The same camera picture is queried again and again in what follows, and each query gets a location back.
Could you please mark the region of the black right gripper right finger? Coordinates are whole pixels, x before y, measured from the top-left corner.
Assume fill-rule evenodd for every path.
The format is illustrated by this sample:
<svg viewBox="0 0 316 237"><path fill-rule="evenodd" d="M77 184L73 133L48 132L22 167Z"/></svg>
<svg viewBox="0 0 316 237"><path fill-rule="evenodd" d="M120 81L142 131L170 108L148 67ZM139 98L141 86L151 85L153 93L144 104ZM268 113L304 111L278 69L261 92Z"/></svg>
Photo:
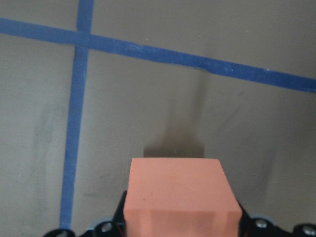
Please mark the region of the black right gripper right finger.
<svg viewBox="0 0 316 237"><path fill-rule="evenodd" d="M298 224L288 232L275 225L267 218L251 217L238 202L242 216L239 222L239 237L315 237L316 225L311 223Z"/></svg>

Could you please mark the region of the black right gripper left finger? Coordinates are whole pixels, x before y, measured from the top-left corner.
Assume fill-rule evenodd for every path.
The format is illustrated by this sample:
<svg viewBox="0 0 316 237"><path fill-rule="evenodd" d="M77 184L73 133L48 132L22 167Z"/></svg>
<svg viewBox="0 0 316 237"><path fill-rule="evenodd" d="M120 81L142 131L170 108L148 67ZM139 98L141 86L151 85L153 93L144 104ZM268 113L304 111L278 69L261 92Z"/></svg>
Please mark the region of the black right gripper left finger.
<svg viewBox="0 0 316 237"><path fill-rule="evenodd" d="M110 220L100 219L90 225L87 230L76 235L70 229L54 229L44 234L44 237L126 237L126 223L123 214L124 203L127 191L124 191L119 200L118 206Z"/></svg>

